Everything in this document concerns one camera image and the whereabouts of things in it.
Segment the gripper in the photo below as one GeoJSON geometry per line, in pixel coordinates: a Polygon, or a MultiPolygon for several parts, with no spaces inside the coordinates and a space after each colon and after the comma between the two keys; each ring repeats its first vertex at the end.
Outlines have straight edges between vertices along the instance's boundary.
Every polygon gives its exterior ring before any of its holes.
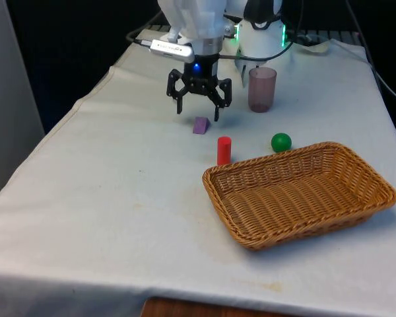
{"type": "Polygon", "coordinates": [[[214,121],[217,122],[220,109],[229,107],[232,102],[232,80],[217,78],[219,55],[196,55],[191,63],[185,63],[183,73],[172,69],[168,75],[167,96],[176,102],[176,112],[183,110],[183,97],[188,93],[204,94],[214,104],[214,121]],[[183,88],[176,89],[181,80],[183,88]]]}

